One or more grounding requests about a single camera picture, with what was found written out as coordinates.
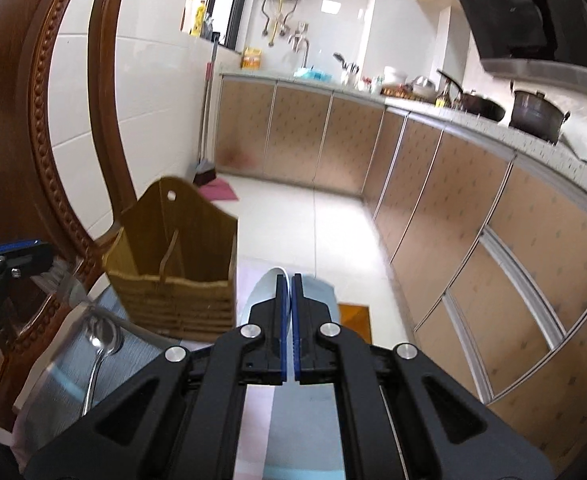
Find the large steel spoon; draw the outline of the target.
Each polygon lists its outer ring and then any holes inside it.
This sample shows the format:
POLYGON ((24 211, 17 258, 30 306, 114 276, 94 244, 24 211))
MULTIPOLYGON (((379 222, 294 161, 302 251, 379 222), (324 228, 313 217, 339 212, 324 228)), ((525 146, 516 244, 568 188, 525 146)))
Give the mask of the large steel spoon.
POLYGON ((89 372, 80 416, 85 416, 92 408, 98 382, 100 367, 108 356, 119 352, 123 344, 121 328, 111 318, 92 314, 85 323, 85 335, 95 350, 95 359, 89 372))

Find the steel fork shiny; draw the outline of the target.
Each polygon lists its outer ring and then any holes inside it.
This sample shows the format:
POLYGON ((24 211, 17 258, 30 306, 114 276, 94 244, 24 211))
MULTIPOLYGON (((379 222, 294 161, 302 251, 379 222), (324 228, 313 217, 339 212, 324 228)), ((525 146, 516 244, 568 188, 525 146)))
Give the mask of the steel fork shiny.
POLYGON ((31 281, 47 295, 52 295, 62 304, 76 308, 81 304, 92 304, 83 283, 78 279, 69 263, 54 258, 51 268, 31 277, 31 281))

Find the kitchen cabinets beige doors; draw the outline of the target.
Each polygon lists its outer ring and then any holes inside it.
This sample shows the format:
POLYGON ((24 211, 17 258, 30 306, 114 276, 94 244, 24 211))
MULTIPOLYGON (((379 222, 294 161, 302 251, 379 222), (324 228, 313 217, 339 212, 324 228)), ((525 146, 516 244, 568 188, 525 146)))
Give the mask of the kitchen cabinets beige doors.
POLYGON ((540 450, 587 469, 587 165, 431 105, 278 76, 214 87, 239 290, 305 272, 410 340, 540 450))

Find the grey white striped tablecloth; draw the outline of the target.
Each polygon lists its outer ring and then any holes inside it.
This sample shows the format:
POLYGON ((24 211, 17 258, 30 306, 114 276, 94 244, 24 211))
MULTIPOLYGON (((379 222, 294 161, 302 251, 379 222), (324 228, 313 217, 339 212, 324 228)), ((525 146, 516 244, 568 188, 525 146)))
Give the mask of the grey white striped tablecloth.
POLYGON ((165 350, 28 462, 30 479, 372 479, 386 417, 371 352, 343 327, 330 288, 304 276, 333 323, 320 329, 336 358, 330 382, 251 385, 241 375, 256 325, 201 350, 165 350))

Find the carved wooden chair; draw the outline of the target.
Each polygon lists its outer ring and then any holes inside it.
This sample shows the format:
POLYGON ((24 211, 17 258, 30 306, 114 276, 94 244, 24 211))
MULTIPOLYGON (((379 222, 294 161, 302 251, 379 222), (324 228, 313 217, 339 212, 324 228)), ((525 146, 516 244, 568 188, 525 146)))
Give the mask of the carved wooden chair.
MULTIPOLYGON (((48 115, 54 44, 71 0, 0 0, 0 244, 42 240, 85 286, 102 272, 114 233, 92 237, 80 223, 54 160, 48 115)), ((115 102, 115 45, 122 0, 94 0, 87 37, 90 132, 120 217, 136 194, 115 102)), ((16 422, 16 399, 69 306, 31 278, 13 280, 0 307, 0 428, 16 422)))

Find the wooden utensil holder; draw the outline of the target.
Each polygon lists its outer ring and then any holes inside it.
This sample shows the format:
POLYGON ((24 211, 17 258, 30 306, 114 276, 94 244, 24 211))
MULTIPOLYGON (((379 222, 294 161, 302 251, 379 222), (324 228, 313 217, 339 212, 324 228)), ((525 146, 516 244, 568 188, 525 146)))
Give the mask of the wooden utensil holder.
POLYGON ((236 326, 235 217, 189 182, 164 177, 120 223, 102 265, 134 324, 200 342, 236 326))

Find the broom with dustpan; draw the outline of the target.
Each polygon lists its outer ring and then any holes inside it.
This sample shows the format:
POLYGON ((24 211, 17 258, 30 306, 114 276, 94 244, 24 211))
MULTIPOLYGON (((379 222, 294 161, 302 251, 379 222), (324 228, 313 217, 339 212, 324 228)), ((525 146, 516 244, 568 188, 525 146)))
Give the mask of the broom with dustpan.
POLYGON ((213 162, 206 156, 208 148, 208 129, 210 129, 211 101, 213 93, 213 79, 218 48, 220 47, 220 33, 212 34, 211 58, 205 66, 204 95, 201 110, 200 134, 198 144, 198 160, 192 183, 196 188, 203 188, 216 179, 216 169, 213 162))

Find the steel bowl on counter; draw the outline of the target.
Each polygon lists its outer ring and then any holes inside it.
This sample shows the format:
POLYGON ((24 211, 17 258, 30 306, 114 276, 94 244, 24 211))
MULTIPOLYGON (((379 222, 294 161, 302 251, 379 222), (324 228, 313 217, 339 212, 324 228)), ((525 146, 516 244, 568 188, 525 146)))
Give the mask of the steel bowl on counter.
POLYGON ((416 77, 410 84, 412 94, 418 99, 433 103, 438 95, 438 88, 433 81, 426 76, 416 77))

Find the utensil cup on counter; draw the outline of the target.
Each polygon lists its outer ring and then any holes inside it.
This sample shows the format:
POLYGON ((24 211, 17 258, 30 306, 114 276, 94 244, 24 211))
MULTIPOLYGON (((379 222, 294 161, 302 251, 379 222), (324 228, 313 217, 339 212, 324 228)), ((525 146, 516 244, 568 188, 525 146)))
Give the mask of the utensil cup on counter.
POLYGON ((357 76, 359 76, 359 66, 355 63, 345 61, 344 56, 339 52, 333 53, 333 58, 341 65, 341 84, 354 88, 356 86, 357 76))

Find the black wok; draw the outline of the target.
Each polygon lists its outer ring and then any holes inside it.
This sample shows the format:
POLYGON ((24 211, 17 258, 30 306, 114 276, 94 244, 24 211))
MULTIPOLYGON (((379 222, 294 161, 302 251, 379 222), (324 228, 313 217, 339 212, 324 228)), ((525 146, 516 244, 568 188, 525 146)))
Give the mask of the black wok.
POLYGON ((492 122, 501 122, 503 120, 506 110, 502 105, 480 96, 477 92, 466 92, 453 77, 444 73, 443 70, 437 70, 437 73, 444 79, 445 84, 435 98, 436 107, 460 110, 492 122))

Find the yellow bottle on sill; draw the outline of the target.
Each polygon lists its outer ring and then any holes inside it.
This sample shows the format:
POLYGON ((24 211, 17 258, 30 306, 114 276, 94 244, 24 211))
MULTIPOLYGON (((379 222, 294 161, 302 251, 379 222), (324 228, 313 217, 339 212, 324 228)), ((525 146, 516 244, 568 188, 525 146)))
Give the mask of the yellow bottle on sill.
POLYGON ((190 29, 190 35, 201 37, 203 34, 204 24, 206 20, 206 1, 201 0, 197 7, 196 14, 194 14, 194 25, 190 29))

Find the sink faucet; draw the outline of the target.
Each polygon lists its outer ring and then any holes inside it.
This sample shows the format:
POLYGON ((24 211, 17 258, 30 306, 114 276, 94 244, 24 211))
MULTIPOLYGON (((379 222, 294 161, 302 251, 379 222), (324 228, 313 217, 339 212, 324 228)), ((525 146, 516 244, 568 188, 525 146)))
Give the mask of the sink faucet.
POLYGON ((301 68, 307 68, 307 63, 309 62, 310 43, 309 38, 307 38, 308 31, 309 23, 299 22, 297 28, 288 39, 288 44, 292 47, 292 51, 302 53, 301 68))

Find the black cooking pot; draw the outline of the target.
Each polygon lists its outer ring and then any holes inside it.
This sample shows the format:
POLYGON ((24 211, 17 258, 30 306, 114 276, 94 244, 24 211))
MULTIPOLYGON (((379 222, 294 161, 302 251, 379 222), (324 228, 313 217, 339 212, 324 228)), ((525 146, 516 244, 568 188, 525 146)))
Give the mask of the black cooking pot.
POLYGON ((511 93, 514 97, 514 107, 509 127, 547 143, 556 144, 560 139, 561 127, 569 119, 570 113, 559 110, 546 99, 543 92, 513 89, 511 93))

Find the black range hood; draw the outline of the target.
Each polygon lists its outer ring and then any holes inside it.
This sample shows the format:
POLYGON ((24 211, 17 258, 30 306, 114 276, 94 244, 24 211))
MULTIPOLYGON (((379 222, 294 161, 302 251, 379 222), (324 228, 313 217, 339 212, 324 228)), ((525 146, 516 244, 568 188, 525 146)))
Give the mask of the black range hood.
POLYGON ((483 69, 587 94, 583 0, 459 0, 483 69))

